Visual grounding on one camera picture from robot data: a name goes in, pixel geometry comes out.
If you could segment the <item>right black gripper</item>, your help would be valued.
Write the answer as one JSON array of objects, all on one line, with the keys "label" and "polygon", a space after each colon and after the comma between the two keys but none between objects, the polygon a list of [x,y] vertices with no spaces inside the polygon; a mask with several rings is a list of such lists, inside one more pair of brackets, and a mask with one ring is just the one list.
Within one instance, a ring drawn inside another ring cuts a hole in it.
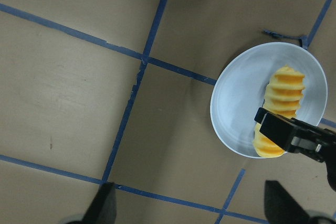
[{"label": "right black gripper", "polygon": [[295,118],[288,119],[259,108],[254,118],[260,133],[289,153],[301,153],[325,163],[327,180],[335,191],[335,132],[310,125]]}]

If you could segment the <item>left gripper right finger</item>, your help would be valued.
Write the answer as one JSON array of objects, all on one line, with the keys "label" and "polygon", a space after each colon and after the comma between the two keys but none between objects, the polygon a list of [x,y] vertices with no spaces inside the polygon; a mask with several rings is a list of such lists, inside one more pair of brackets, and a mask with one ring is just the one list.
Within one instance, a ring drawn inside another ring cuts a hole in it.
[{"label": "left gripper right finger", "polygon": [[308,223],[309,215],[276,180],[265,181],[264,213],[268,223]]}]

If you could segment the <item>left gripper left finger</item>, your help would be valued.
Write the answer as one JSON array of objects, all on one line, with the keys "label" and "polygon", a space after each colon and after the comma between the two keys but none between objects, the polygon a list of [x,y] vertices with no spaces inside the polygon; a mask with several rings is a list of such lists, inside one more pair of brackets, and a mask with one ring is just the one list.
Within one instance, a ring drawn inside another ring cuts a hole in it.
[{"label": "left gripper left finger", "polygon": [[115,223],[117,201],[114,183],[104,183],[87,209],[82,223]]}]

